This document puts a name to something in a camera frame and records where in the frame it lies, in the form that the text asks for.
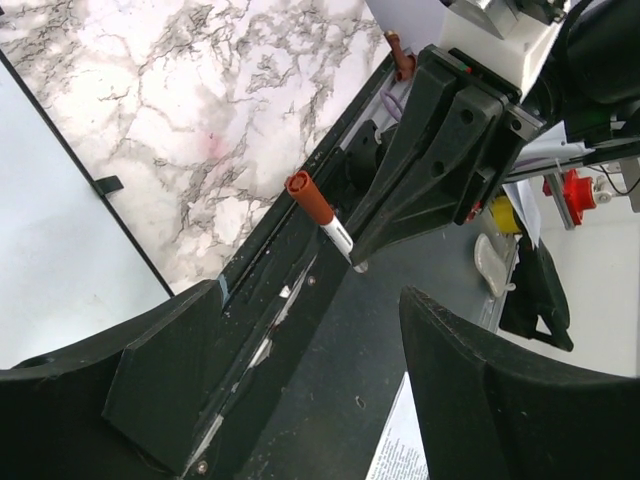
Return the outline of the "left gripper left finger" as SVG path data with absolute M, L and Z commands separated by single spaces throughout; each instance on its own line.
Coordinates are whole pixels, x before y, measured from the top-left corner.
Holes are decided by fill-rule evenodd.
M 175 479 L 195 448 L 223 295 L 213 280 L 1 374 L 5 479 Z

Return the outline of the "white marker pen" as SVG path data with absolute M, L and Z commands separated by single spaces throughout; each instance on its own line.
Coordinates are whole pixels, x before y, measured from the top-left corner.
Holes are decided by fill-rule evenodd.
M 299 170 L 285 182 L 285 188 L 294 201 L 320 226 L 341 255 L 357 273 L 368 269 L 366 261 L 356 265 L 351 259 L 354 241 L 330 204 L 305 170 Z

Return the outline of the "brown marker cap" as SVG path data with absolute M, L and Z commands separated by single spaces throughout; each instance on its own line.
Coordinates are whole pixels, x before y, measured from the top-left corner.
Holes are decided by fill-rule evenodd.
M 299 170 L 285 182 L 288 194 L 318 224 L 325 226 L 334 219 L 334 211 L 305 170 Z

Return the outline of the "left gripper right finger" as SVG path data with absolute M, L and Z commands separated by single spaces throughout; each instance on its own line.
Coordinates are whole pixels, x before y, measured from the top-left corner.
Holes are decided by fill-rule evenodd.
M 635 479 L 639 382 L 565 364 L 400 296 L 407 370 L 433 479 Z

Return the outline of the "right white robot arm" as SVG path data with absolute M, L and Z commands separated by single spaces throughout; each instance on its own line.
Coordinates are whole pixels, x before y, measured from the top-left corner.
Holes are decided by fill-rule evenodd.
M 417 56 L 404 112 L 352 214 L 359 264 L 392 244 L 463 224 L 495 197 L 522 150 L 563 125 L 586 166 L 634 157 L 639 119 L 635 1 L 511 1 L 489 33 L 446 3 L 441 39 Z

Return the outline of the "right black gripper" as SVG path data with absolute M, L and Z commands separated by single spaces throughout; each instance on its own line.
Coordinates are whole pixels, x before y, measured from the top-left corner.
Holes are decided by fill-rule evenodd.
M 424 48 L 401 120 L 349 219 L 356 265 L 377 251 L 464 224 L 496 195 L 542 121 L 521 90 L 457 49 Z

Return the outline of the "black framed whiteboard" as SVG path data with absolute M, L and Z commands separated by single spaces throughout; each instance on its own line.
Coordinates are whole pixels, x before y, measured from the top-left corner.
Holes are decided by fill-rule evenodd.
M 172 292 L 7 58 L 1 60 L 1 366 Z

